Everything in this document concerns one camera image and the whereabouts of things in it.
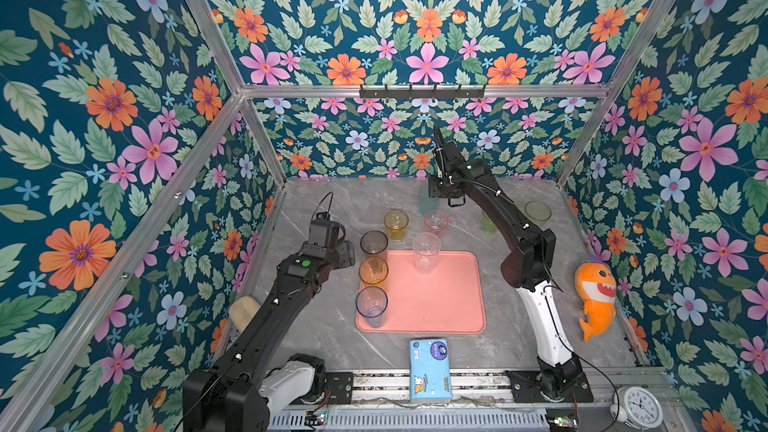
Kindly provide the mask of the teal tall glass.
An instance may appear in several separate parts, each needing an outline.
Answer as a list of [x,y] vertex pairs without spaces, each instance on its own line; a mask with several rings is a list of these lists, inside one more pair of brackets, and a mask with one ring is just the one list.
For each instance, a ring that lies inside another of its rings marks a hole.
[[424,185],[418,190],[418,210],[421,216],[426,216],[428,213],[438,210],[440,200],[436,197],[431,197],[429,193],[429,186]]

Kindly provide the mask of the dark grey tall glass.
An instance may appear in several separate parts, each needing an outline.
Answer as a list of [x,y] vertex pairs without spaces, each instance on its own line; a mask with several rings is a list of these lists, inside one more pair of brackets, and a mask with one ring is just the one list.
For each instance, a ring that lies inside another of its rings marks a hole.
[[359,244],[366,259],[376,257],[387,261],[389,239],[385,232],[379,230],[365,232]]

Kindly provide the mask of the amber tall glass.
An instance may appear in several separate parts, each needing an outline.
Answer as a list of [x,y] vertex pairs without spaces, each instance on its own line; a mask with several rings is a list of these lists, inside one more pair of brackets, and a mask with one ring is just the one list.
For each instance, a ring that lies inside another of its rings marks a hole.
[[371,256],[361,263],[358,276],[363,287],[384,288],[389,276],[389,266],[384,259]]

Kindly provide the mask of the blue-grey tall glass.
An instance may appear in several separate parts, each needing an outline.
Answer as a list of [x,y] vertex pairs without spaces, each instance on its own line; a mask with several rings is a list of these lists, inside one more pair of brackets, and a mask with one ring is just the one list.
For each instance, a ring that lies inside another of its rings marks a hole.
[[355,299],[357,313],[372,328],[380,328],[389,305],[389,298],[384,289],[369,286],[358,292]]

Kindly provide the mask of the yellow short glass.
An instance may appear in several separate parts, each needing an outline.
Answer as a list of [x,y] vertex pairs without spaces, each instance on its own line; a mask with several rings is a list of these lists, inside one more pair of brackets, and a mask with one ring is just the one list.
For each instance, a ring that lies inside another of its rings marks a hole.
[[384,226],[387,234],[394,242],[405,241],[409,223],[409,216],[403,210],[389,210],[384,216]]

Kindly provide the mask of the clear tall glass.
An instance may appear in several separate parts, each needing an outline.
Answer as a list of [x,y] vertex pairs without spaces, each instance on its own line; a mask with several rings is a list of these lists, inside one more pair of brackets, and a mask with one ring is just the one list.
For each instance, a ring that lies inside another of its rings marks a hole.
[[416,270],[421,273],[430,273],[439,262],[441,240],[431,232],[420,233],[413,240],[412,250]]

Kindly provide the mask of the light green tall glass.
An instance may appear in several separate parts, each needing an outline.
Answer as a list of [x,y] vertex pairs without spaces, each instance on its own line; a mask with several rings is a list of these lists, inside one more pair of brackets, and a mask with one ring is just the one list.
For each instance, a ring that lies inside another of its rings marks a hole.
[[524,214],[528,220],[540,229],[545,229],[552,218],[551,208],[539,200],[531,200],[525,204]]

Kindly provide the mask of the pink plastic tray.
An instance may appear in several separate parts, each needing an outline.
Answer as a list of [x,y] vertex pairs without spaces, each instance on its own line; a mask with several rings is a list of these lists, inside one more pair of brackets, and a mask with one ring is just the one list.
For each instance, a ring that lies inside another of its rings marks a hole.
[[429,273],[416,269],[410,251],[391,250],[387,259],[388,306],[382,325],[373,327],[358,315],[360,331],[446,336],[474,335],[485,329],[478,261],[473,253],[441,252]]

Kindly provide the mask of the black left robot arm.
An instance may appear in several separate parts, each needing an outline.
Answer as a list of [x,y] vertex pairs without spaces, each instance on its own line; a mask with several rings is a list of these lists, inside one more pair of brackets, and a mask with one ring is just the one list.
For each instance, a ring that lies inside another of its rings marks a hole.
[[271,418],[320,382],[324,362],[295,355],[267,369],[290,327],[319,293],[330,273],[355,263],[344,226],[328,212],[315,214],[308,239],[277,267],[272,288],[235,343],[183,385],[183,431],[265,431]]

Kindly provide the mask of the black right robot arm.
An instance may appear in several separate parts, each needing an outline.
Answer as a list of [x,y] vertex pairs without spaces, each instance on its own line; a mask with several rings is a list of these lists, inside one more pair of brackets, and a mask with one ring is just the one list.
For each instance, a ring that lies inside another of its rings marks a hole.
[[551,274],[556,236],[524,215],[483,160],[466,159],[455,142],[444,139],[439,126],[434,126],[433,132],[437,171],[428,178],[429,195],[447,199],[451,207],[471,199],[504,238],[509,253],[500,271],[523,300],[531,321],[541,394],[549,401],[560,401],[579,385],[584,373],[553,297],[557,288]]

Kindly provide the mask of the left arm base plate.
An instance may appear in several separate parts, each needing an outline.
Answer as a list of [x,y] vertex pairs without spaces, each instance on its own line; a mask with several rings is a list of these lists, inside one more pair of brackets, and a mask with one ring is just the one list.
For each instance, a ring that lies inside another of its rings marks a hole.
[[320,407],[327,404],[350,404],[355,375],[352,372],[322,372],[316,374],[307,394],[294,405]]

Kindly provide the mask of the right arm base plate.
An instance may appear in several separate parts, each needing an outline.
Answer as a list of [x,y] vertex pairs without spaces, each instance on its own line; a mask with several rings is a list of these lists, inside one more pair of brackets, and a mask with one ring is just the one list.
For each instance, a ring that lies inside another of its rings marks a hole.
[[594,395],[584,374],[561,384],[551,374],[539,371],[505,370],[513,402],[523,403],[593,403]]

